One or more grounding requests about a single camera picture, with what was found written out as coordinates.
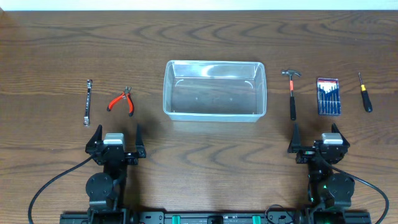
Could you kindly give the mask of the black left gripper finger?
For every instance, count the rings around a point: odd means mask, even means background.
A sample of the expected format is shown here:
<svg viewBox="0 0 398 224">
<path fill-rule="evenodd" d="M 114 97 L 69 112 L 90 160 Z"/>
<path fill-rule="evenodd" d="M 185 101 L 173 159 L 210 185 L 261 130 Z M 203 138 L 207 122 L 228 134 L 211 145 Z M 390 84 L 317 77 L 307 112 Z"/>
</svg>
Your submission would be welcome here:
<svg viewBox="0 0 398 224">
<path fill-rule="evenodd" d="M 94 135 L 91 137 L 91 139 L 87 142 L 86 146 L 87 147 L 96 147 L 96 143 L 99 141 L 102 141 L 102 131 L 103 127 L 101 124 L 98 125 Z"/>
<path fill-rule="evenodd" d="M 144 146 L 144 142 L 142 140 L 141 127 L 139 124 L 137 125 L 137 129 L 136 129 L 135 148 L 136 148 L 137 153 L 145 153 L 145 146 Z"/>
</svg>

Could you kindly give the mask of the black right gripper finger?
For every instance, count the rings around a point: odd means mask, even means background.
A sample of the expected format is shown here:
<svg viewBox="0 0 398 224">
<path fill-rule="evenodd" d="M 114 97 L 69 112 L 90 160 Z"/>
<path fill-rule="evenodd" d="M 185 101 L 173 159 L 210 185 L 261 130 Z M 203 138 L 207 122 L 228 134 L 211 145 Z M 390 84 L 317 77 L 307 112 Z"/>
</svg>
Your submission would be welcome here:
<svg viewBox="0 0 398 224">
<path fill-rule="evenodd" d="M 299 133 L 299 126 L 297 123 L 294 124 L 293 135 L 290 141 L 288 150 L 299 150 L 301 148 L 301 138 Z"/>
<path fill-rule="evenodd" d="M 341 144 L 349 146 L 349 142 L 341 134 L 340 130 L 337 128 L 337 125 L 335 123 L 331 125 L 331 133 L 332 133 L 331 144 Z"/>
</svg>

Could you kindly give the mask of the blue precision screwdriver set case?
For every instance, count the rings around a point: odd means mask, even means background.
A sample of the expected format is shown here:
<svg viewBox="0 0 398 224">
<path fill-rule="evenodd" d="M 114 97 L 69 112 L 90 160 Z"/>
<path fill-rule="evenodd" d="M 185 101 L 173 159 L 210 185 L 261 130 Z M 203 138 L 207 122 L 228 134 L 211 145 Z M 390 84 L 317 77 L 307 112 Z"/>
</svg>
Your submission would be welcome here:
<svg viewBox="0 0 398 224">
<path fill-rule="evenodd" d="M 339 116 L 341 114 L 340 86 L 338 79 L 317 79 L 318 114 Z"/>
</svg>

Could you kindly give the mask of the claw hammer orange black handle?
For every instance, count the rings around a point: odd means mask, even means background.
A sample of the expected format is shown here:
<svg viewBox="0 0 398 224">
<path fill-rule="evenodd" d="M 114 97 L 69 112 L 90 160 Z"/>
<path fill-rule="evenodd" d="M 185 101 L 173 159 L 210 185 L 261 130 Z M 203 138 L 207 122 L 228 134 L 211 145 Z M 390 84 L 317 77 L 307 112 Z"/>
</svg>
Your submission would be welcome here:
<svg viewBox="0 0 398 224">
<path fill-rule="evenodd" d="M 288 76 L 289 77 L 289 89 L 290 89 L 290 119 L 292 121 L 295 121 L 297 119 L 297 115 L 296 115 L 296 108 L 295 108 L 295 97 L 294 97 L 294 81 L 293 81 L 293 77 L 297 76 L 297 77 L 301 77 L 301 73 L 296 71 L 296 70 L 292 70 L 292 69 L 286 69 L 286 70 L 282 70 L 281 71 L 282 75 Z"/>
</svg>

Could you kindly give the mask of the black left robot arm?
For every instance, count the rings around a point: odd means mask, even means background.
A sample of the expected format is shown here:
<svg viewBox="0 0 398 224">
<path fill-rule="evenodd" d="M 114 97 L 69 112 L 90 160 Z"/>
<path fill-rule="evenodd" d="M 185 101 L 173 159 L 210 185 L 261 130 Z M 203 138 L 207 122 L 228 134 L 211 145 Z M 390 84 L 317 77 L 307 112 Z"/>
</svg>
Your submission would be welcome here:
<svg viewBox="0 0 398 224">
<path fill-rule="evenodd" d="M 134 219 L 123 207 L 123 198 L 127 167 L 146 157 L 141 129 L 136 129 L 134 152 L 125 151 L 124 134 L 108 133 L 103 139 L 102 130 L 99 125 L 85 147 L 85 152 L 103 166 L 103 171 L 92 175 L 86 183 L 90 198 L 88 223 L 132 223 Z"/>
</svg>

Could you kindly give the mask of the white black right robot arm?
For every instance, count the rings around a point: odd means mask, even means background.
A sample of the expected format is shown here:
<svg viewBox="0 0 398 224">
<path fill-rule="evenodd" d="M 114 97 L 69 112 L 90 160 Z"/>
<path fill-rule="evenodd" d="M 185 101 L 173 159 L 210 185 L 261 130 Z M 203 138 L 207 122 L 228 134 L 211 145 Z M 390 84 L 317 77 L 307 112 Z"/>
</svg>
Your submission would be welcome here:
<svg viewBox="0 0 398 224">
<path fill-rule="evenodd" d="M 301 144 L 298 124 L 287 152 L 296 155 L 296 163 L 308 165 L 308 200 L 311 206 L 295 212 L 294 223 L 338 223 L 345 220 L 343 210 L 351 206 L 354 179 L 333 172 L 333 164 L 341 161 L 350 147 L 349 142 L 333 124 L 329 133 L 312 146 Z"/>
</svg>

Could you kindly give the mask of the clear plastic container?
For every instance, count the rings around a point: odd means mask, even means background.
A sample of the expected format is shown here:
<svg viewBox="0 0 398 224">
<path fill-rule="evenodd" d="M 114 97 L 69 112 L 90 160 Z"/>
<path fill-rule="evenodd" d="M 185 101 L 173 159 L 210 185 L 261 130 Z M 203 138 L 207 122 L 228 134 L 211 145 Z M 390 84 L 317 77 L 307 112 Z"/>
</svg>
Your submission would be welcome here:
<svg viewBox="0 0 398 224">
<path fill-rule="evenodd" d="M 171 60 L 165 66 L 162 107 L 174 121 L 255 123 L 267 112 L 265 66 Z"/>
</svg>

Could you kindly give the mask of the silver combination wrench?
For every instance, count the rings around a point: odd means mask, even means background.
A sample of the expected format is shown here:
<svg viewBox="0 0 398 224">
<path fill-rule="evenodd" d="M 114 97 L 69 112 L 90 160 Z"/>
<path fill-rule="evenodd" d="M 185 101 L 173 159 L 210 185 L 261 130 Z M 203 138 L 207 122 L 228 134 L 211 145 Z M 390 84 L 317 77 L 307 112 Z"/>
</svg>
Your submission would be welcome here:
<svg viewBox="0 0 398 224">
<path fill-rule="evenodd" d="M 91 90 L 93 81 L 87 80 L 87 92 L 86 92 L 86 105 L 85 105 L 85 115 L 84 115 L 84 126 L 88 127 L 90 125 L 90 103 L 91 103 Z"/>
</svg>

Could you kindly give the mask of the black yellow screwdriver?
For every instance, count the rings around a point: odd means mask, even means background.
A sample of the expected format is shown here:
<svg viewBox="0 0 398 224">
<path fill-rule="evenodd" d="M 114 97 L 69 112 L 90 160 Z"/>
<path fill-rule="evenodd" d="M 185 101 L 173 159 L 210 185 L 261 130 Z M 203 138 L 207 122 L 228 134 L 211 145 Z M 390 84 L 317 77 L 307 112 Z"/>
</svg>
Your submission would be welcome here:
<svg viewBox="0 0 398 224">
<path fill-rule="evenodd" d="M 371 113 L 373 111 L 373 106 L 372 106 L 371 100 L 369 98 L 368 91 L 367 91 L 365 85 L 363 84 L 360 72 L 358 73 L 358 77 L 359 77 L 359 81 L 360 81 L 361 96 L 362 96 L 362 100 L 363 100 L 364 110 L 368 113 Z"/>
</svg>

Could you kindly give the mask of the red handled cutting pliers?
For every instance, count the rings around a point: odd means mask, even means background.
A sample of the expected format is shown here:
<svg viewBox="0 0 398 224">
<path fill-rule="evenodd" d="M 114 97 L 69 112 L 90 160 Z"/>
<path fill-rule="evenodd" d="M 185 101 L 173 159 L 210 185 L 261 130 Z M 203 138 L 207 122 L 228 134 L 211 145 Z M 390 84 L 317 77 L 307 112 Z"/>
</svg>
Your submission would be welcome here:
<svg viewBox="0 0 398 224">
<path fill-rule="evenodd" d="M 112 108 L 114 107 L 115 104 L 117 104 L 119 101 L 121 101 L 123 98 L 127 100 L 127 103 L 129 105 L 129 116 L 132 117 L 134 114 L 134 103 L 132 102 L 131 99 L 131 87 L 126 86 L 123 92 L 116 98 L 114 98 L 107 106 L 107 111 L 111 111 Z"/>
</svg>

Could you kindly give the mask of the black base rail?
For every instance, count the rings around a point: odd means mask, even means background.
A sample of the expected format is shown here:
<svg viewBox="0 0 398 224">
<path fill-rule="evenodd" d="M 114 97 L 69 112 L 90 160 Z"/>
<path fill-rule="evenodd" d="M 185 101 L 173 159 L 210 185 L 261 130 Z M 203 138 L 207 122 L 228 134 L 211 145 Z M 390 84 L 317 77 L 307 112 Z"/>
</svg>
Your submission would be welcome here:
<svg viewBox="0 0 398 224">
<path fill-rule="evenodd" d="M 130 224 L 371 224 L 368 212 L 288 211 L 270 209 L 263 213 L 169 213 L 130 212 L 119 213 L 64 213 L 61 224 L 130 223 Z"/>
</svg>

